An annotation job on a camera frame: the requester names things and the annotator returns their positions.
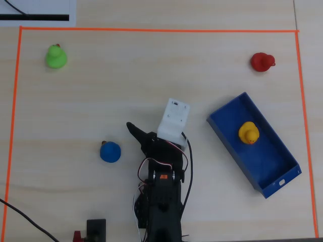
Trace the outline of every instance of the orange tape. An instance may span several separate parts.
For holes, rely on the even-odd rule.
[[[295,33],[296,52],[298,61],[298,72],[300,80],[300,88],[302,95],[302,106],[304,115],[305,135],[306,135],[306,147],[308,156],[308,167],[310,177],[310,189],[311,189],[311,200],[312,200],[312,213],[313,213],[313,224],[315,237],[318,238],[318,227],[316,218],[316,205],[315,205],[315,192],[313,182],[313,171],[310,153],[310,143],[308,134],[308,124],[306,115],[305,95],[302,77],[302,67],[300,60],[298,32],[299,30],[198,30],[198,29],[127,29],[127,28],[51,28],[51,27],[19,27],[18,37],[18,48],[17,48],[17,59],[16,59],[16,71],[15,71],[15,83],[14,83],[14,94],[12,104],[12,115],[11,115],[11,130],[10,130],[10,145],[8,155],[8,168],[7,168],[7,182],[6,182],[6,193],[5,201],[8,201],[9,197],[9,186],[10,186],[10,175],[11,175],[11,164],[12,164],[12,150],[14,141],[14,128],[15,128],[15,113],[16,113],[16,98],[17,98],[17,86],[18,86],[18,74],[19,74],[19,61],[20,61],[20,50],[21,50],[21,38],[22,30],[77,30],[77,31],[127,31],[127,32],[173,32],[173,33]],[[5,231],[7,221],[7,206],[4,206],[4,216],[2,225],[1,242],[5,242]]]
[[[299,30],[243,30],[243,29],[130,29],[130,28],[53,28],[22,27],[25,30],[78,30],[78,31],[127,31],[127,32],[172,32],[172,33],[296,33]]]
[[[300,56],[300,52],[299,52],[299,42],[298,42],[298,33],[297,32],[295,32],[295,42],[296,42],[296,53],[297,53],[297,62],[298,62],[298,75],[299,75],[299,82],[300,82],[301,94],[302,94],[302,105],[303,105],[306,147],[307,147],[307,159],[308,159],[308,169],[309,169],[309,183],[310,183],[310,187],[311,187],[313,224],[314,224],[315,237],[318,238],[318,227],[317,227],[317,218],[316,218],[315,190],[314,190],[314,181],[313,181],[311,148],[310,148],[310,144],[309,144],[309,134],[308,134],[306,105],[305,105],[305,94],[304,94],[304,85],[303,85],[302,65],[301,65],[301,56]]]
[[[5,193],[5,201],[6,202],[8,202],[8,197],[9,197],[12,147],[13,147],[13,142],[14,142],[16,97],[17,97],[17,84],[18,84],[18,73],[19,73],[20,49],[21,49],[21,36],[22,36],[22,27],[20,26],[19,27],[19,37],[18,37],[18,47],[17,47],[16,72],[15,72],[15,83],[14,83],[14,97],[13,97],[13,101],[12,101],[12,112],[11,112],[10,144],[9,144],[7,181],[6,181],[6,193]],[[5,242],[6,221],[7,221],[7,206],[5,205],[5,207],[4,207],[4,217],[3,217],[3,222],[2,222],[1,242]]]

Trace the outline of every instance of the blue tray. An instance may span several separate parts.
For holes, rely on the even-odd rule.
[[[252,186],[265,198],[302,173],[299,164],[258,110],[246,92],[224,105],[207,119]],[[240,127],[254,122],[260,137],[244,144]]]

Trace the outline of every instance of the wooden table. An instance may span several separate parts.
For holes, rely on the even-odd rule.
[[[78,27],[88,26],[295,29],[295,16],[293,1],[79,1]],[[5,194],[18,30],[0,31],[6,34],[0,45],[6,50],[0,59]],[[69,58],[58,71],[44,65],[54,43]],[[265,74],[248,66],[260,51],[277,60]],[[60,241],[71,241],[90,218],[107,219],[108,241],[139,240],[131,205],[143,154],[125,123],[156,131],[169,97],[191,104],[185,133],[193,148],[194,183],[182,220],[190,241],[314,237],[294,33],[24,30],[20,58],[9,202]],[[205,121],[243,91],[303,172],[267,200]],[[102,140],[121,145],[120,161],[100,159]],[[6,227],[6,242],[50,241],[11,210]]]

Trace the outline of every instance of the green rubber duck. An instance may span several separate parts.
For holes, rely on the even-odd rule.
[[[67,62],[67,56],[59,44],[52,45],[48,48],[46,55],[46,63],[50,68],[61,68],[65,66]]]

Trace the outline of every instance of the red rubber duck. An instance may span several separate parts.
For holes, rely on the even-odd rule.
[[[250,60],[252,67],[258,72],[268,71],[270,67],[274,67],[275,58],[266,53],[256,53]]]

